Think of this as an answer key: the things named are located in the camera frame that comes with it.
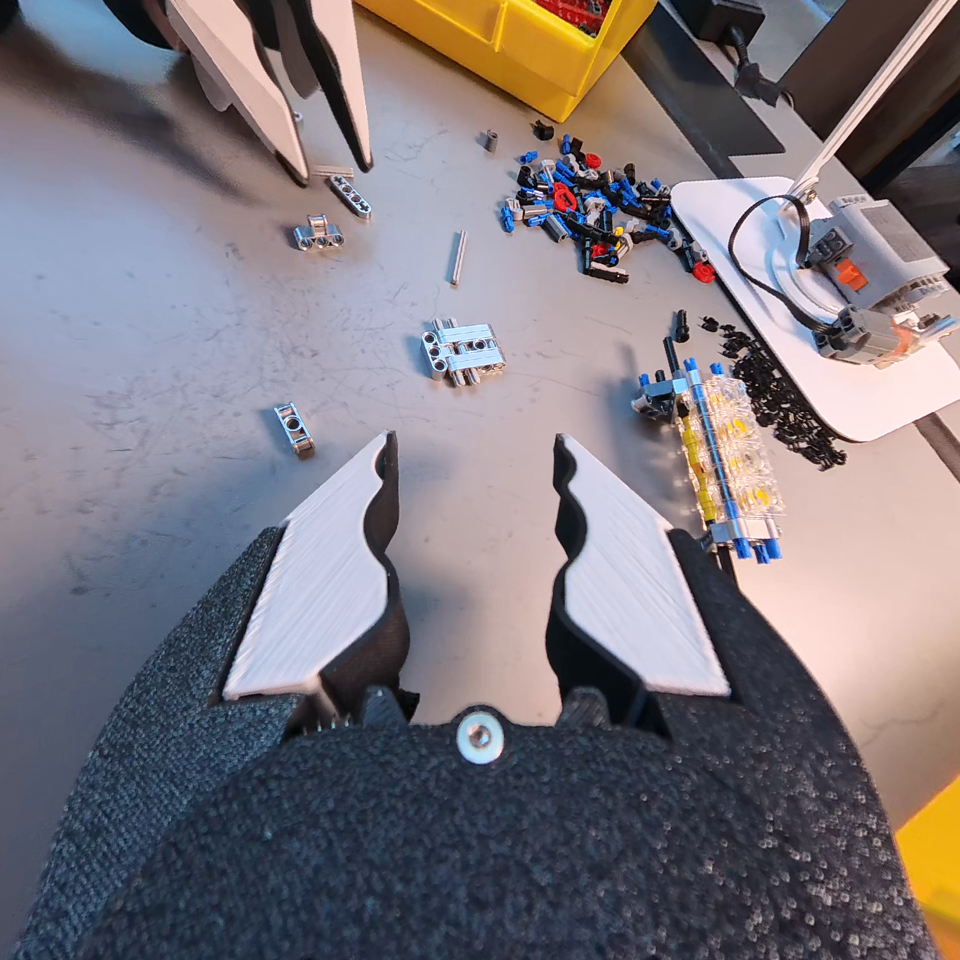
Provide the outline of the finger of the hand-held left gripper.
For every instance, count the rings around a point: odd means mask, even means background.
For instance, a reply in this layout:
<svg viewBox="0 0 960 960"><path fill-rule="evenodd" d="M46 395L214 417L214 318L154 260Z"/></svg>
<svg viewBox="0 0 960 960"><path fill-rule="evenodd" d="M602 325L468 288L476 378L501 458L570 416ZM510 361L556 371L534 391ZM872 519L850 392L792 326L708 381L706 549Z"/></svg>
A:
<svg viewBox="0 0 960 960"><path fill-rule="evenodd" d="M293 109L251 21L234 1L170 1L166 13L195 66L302 187L309 170Z"/></svg>
<svg viewBox="0 0 960 960"><path fill-rule="evenodd" d="M365 89L351 1L282 1L281 57L302 97L322 90L354 161L373 168Z"/></svg>

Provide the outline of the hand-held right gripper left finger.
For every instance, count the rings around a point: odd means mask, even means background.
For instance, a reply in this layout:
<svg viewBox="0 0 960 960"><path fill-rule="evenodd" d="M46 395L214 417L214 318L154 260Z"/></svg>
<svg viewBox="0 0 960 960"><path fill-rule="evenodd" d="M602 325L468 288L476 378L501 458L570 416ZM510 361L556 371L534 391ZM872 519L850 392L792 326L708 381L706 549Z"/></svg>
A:
<svg viewBox="0 0 960 960"><path fill-rule="evenodd" d="M357 716L367 688L390 690L410 646L399 575L386 554L400 519L399 450L384 431L285 519L223 685L223 698L307 694L329 718Z"/></svg>

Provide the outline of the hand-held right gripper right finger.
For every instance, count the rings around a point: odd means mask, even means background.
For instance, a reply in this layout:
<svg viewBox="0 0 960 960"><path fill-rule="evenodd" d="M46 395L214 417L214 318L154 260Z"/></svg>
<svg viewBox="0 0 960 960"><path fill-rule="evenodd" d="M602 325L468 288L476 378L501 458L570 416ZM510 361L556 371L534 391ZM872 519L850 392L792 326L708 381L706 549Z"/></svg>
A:
<svg viewBox="0 0 960 960"><path fill-rule="evenodd" d="M546 628L560 698L598 690L609 719L637 726L653 692L732 694L669 540L669 523L568 434L554 444L555 527L566 554Z"/></svg>

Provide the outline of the chrome thin liftarm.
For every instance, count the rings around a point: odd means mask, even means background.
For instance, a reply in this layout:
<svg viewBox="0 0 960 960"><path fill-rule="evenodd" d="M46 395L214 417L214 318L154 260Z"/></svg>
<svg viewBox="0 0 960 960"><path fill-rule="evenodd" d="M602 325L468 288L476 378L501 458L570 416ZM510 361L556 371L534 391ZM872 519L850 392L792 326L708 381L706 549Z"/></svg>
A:
<svg viewBox="0 0 960 960"><path fill-rule="evenodd" d="M373 216L370 203L355 188L353 180L343 174L330 174L326 183L331 192L357 217L369 221Z"/></svg>

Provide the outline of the chrome two-hole beam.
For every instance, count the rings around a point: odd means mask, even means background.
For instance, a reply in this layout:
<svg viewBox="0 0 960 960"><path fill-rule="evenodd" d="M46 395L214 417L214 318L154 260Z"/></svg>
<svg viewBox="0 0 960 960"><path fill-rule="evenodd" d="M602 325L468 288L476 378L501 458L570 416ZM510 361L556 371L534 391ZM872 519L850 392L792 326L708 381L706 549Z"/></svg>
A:
<svg viewBox="0 0 960 960"><path fill-rule="evenodd" d="M284 434L298 459L315 455L315 442L306 428L296 405L288 402L273 408Z"/></svg>

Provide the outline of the yellow storage bin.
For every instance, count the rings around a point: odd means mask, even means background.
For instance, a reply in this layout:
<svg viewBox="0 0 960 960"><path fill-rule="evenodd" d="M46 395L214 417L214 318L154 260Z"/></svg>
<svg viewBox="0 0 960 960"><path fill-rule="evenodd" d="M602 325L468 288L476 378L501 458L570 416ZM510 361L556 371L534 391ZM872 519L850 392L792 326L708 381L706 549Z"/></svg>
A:
<svg viewBox="0 0 960 960"><path fill-rule="evenodd" d="M895 834L913 893L943 958L959 958L959 777Z"/></svg>
<svg viewBox="0 0 960 960"><path fill-rule="evenodd" d="M565 121L650 17L655 1L612 1L594 38L535 1L362 1L361 5L530 107Z"/></svg>

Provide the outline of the clear engine block model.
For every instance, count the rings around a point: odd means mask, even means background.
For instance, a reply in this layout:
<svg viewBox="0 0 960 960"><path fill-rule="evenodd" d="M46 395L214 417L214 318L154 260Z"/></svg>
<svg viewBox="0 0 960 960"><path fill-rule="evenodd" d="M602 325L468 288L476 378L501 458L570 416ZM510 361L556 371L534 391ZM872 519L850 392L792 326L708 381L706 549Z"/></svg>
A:
<svg viewBox="0 0 960 960"><path fill-rule="evenodd" d="M762 566L782 558L778 518L785 511L760 427L741 380L719 363L704 373L693 358L679 361L663 341L669 370L639 378L637 414L675 426L697 501L705 551L726 572L733 558Z"/></svg>

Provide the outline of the chrome T-shaped connector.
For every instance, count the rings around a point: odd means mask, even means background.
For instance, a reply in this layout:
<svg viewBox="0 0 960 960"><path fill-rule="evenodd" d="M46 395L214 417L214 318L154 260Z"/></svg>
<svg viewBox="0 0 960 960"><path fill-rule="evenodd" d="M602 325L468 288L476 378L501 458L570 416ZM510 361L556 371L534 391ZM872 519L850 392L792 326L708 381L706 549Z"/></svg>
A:
<svg viewBox="0 0 960 960"><path fill-rule="evenodd" d="M345 237L339 226L325 214L310 215L306 224L293 230L295 245L304 252L310 250L338 249L344 246Z"/></svg>

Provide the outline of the pile of black red beams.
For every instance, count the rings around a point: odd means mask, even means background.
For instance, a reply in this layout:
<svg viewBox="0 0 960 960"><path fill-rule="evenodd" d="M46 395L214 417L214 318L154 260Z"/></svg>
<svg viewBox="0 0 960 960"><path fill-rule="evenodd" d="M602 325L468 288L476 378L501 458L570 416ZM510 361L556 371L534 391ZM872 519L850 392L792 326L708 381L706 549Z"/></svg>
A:
<svg viewBox="0 0 960 960"><path fill-rule="evenodd" d="M535 1L550 14L575 27L591 38L596 38L612 1Z"/></svg>

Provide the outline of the pile of black pins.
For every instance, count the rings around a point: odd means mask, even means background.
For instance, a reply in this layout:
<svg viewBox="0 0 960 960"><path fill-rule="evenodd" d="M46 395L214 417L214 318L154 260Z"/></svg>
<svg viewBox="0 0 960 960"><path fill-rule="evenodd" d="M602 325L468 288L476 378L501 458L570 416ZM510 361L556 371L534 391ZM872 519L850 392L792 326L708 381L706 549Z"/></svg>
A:
<svg viewBox="0 0 960 960"><path fill-rule="evenodd" d="M759 426L771 428L775 440L822 472L846 465L847 452L835 445L834 433L815 417L761 340L710 316L701 318L701 326L723 333L722 355L732 363L732 376L744 384Z"/></svg>

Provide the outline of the pile of mixed small connectors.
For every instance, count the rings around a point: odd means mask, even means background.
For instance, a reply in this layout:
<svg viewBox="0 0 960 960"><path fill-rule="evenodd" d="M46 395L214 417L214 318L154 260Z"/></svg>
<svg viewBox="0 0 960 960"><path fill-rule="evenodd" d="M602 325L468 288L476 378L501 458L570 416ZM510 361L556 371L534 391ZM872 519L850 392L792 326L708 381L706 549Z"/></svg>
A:
<svg viewBox="0 0 960 960"><path fill-rule="evenodd" d="M668 185L640 179L633 163L606 166L578 137L564 134L558 148L556 156L528 150L518 157L517 187L498 211L505 233L525 226L541 230L555 244L572 242L583 274L617 284L629 281L631 252L657 242L695 280L714 282L709 255L676 221Z"/></svg>

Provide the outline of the white lamp base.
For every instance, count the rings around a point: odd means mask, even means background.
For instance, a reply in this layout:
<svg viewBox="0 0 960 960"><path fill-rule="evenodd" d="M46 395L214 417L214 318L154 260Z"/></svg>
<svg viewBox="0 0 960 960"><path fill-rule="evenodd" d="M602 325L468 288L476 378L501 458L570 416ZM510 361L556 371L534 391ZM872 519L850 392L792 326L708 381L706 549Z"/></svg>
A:
<svg viewBox="0 0 960 960"><path fill-rule="evenodd" d="M728 244L739 217L756 201L785 194L790 186L790 178L781 175L686 181L672 188L671 200L678 221L706 251L751 330L817 418L842 439L869 442L957 402L958 365L944 341L883 369L823 357L810 330L736 269ZM773 200L751 213L736 237L735 252L752 276L829 321L843 299L821 274L808 271L807 278L798 278L797 269L788 265L799 226L794 213L781 213L783 205Z"/></svg>

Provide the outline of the grey motor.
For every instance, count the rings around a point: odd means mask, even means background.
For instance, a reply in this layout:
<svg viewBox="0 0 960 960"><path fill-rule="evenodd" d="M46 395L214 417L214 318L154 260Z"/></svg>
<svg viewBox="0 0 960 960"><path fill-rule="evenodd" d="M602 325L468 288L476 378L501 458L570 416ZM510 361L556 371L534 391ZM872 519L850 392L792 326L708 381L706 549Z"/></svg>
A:
<svg viewBox="0 0 960 960"><path fill-rule="evenodd" d="M885 369L936 344L958 325L953 316L921 316L915 309L887 313L846 306L826 330L814 334L814 343L825 358Z"/></svg>

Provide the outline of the grey battery box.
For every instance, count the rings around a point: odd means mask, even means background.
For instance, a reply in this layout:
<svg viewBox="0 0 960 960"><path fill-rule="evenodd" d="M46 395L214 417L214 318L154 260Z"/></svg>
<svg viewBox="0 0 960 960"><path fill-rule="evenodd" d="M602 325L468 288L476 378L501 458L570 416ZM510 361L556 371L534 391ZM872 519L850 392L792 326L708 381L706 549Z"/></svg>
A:
<svg viewBox="0 0 960 960"><path fill-rule="evenodd" d="M812 220L804 265L820 270L857 309L896 314L949 290L949 270L888 199L834 198Z"/></svg>

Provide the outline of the dark stand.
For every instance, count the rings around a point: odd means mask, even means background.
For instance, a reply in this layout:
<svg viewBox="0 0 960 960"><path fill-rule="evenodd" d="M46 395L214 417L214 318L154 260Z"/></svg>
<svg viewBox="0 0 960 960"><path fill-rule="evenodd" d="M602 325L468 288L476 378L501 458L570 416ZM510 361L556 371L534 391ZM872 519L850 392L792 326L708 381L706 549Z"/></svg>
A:
<svg viewBox="0 0 960 960"><path fill-rule="evenodd" d="M826 139L929 1L846 1L781 82ZM959 6L955 5L838 150L870 193L887 186L958 123Z"/></svg>

